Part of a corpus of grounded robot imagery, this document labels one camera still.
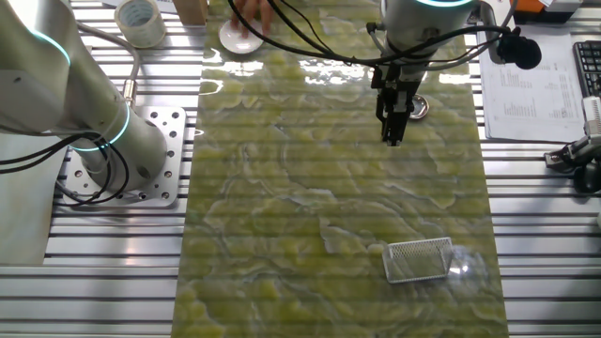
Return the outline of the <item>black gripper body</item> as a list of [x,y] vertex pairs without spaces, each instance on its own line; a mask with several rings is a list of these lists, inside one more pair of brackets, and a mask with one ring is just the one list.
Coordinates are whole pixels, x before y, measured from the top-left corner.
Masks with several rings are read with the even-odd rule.
[[421,84],[423,76],[419,73],[404,74],[400,66],[376,66],[371,80],[371,88],[378,91],[376,115],[384,115],[390,98],[397,99],[398,95],[406,100],[407,112],[415,111],[414,97]]

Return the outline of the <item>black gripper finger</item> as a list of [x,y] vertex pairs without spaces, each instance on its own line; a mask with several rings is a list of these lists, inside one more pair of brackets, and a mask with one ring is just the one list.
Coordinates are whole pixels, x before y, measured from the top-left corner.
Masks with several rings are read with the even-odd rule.
[[381,141],[387,144],[393,142],[391,138],[391,131],[388,126],[388,113],[389,103],[391,97],[387,91],[380,91],[377,96],[377,109],[376,117],[381,123]]
[[399,145],[403,141],[405,130],[408,124],[409,114],[393,113],[392,115],[392,144]]

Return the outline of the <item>person's right hand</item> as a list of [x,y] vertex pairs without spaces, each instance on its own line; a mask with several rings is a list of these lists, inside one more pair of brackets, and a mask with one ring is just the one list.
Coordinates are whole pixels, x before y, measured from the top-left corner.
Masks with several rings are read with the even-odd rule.
[[[269,36],[274,16],[274,10],[270,5],[269,1],[236,0],[234,1],[234,4],[239,13],[244,17],[244,19],[247,22],[250,22],[255,17],[258,11],[262,24],[263,35],[267,37]],[[249,30],[243,25],[240,25],[239,18],[235,13],[233,13],[231,16],[231,26],[233,29],[239,30],[243,38],[249,37]]]

